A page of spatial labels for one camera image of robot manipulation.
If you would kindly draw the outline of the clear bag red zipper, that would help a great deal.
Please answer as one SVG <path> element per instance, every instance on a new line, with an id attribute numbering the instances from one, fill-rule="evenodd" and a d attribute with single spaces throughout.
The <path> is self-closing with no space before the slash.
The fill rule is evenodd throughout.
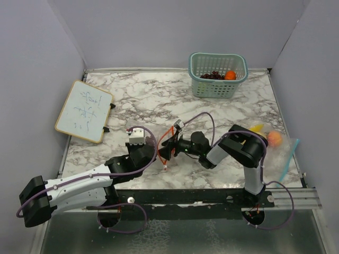
<path id="1" fill-rule="evenodd" d="M 156 142 L 154 143 L 156 157 L 153 160 L 157 169 L 162 171 L 168 170 L 170 159 L 173 158 L 175 148 L 171 143 L 171 138 L 175 135 L 176 128 L 174 125 L 166 128 L 155 129 Z"/>

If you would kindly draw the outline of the red fake grapes bunch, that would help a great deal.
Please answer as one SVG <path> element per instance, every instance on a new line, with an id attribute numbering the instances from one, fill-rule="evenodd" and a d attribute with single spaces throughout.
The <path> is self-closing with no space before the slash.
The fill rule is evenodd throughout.
<path id="1" fill-rule="evenodd" d="M 214 79 L 214 80 L 224 80 L 224 75 L 221 75 L 218 71 L 213 71 L 212 73 L 203 74 L 200 76 L 200 78 L 203 79 Z"/>

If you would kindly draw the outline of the yellow fake banana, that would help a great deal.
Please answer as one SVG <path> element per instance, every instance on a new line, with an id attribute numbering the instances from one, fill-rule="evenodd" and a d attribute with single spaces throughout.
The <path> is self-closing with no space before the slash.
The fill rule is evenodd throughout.
<path id="1" fill-rule="evenodd" d="M 264 124 L 257 124 L 257 125 L 251 126 L 249 130 L 258 134 L 258 133 L 262 133 L 263 128 L 264 128 Z"/>

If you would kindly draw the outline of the orange fake pumpkin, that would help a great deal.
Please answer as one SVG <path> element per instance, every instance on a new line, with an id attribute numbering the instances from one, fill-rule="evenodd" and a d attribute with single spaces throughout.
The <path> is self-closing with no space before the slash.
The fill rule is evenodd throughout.
<path id="1" fill-rule="evenodd" d="M 232 70 L 227 71 L 224 77 L 225 80 L 236 80 L 236 78 L 236 73 Z"/>

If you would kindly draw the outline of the orange fake peach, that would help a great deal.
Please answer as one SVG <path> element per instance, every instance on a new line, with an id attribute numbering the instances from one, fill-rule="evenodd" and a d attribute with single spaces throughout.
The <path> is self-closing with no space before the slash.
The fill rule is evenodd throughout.
<path id="1" fill-rule="evenodd" d="M 269 142 L 269 146 L 272 147 L 278 147 L 282 145 L 283 143 L 283 138 L 280 132 L 278 131 L 270 131 L 267 135 L 267 140 Z"/>

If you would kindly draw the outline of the clear bag blue zipper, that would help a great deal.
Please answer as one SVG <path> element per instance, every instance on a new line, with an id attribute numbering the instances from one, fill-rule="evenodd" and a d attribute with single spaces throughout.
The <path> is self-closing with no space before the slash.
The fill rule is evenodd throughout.
<path id="1" fill-rule="evenodd" d="M 254 125 L 257 125 L 257 124 L 264 124 L 262 133 L 258 133 L 258 134 L 263 136 L 266 139 L 267 139 L 268 133 L 272 130 L 278 131 L 282 135 L 282 138 L 283 138 L 282 145 L 278 147 L 272 147 L 272 146 L 269 146 L 268 144 L 268 147 L 266 150 L 266 156 L 264 159 L 264 166 L 263 166 L 264 167 L 264 181 L 266 183 L 273 181 L 273 180 L 282 183 L 286 175 L 289 172 L 290 163 L 293 159 L 293 154 L 295 152 L 295 149 L 297 148 L 297 145 L 299 144 L 299 139 L 289 138 L 283 132 L 277 129 L 274 129 L 272 126 L 266 123 L 256 123 Z"/>

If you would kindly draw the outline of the dark purple fake grapes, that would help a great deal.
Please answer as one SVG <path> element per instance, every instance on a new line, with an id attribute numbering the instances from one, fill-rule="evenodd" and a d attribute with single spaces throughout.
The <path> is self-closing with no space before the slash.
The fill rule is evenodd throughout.
<path id="1" fill-rule="evenodd" d="M 153 146 L 156 147 L 157 145 L 157 141 L 155 138 L 151 137 L 151 136 L 146 136 L 145 137 L 145 143 L 149 146 Z"/>

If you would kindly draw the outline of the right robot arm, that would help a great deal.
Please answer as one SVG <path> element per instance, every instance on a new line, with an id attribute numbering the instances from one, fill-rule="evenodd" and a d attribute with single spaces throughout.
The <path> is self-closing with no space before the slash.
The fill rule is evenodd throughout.
<path id="1" fill-rule="evenodd" d="M 263 161 L 267 146 L 266 138 L 234 124 L 215 144 L 210 144 L 201 131 L 193 132 L 190 140 L 185 140 L 177 130 L 172 137 L 162 142 L 158 154 L 167 161 L 179 153 L 193 155 L 206 169 L 213 169 L 225 158 L 232 157 L 244 167 L 244 203 L 255 207 L 262 201 L 261 193 L 265 189 Z"/>

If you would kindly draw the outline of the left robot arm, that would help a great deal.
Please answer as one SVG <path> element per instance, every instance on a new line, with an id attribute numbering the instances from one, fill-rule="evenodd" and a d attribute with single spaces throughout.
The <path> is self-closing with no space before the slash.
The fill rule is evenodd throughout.
<path id="1" fill-rule="evenodd" d="M 33 177 L 19 195 L 21 206 L 16 217 L 32 228 L 74 208 L 101 205 L 113 208 L 118 202 L 114 185 L 140 177 L 155 159 L 153 145 L 131 145 L 128 154 L 112 157 L 84 173 L 50 180 Z"/>

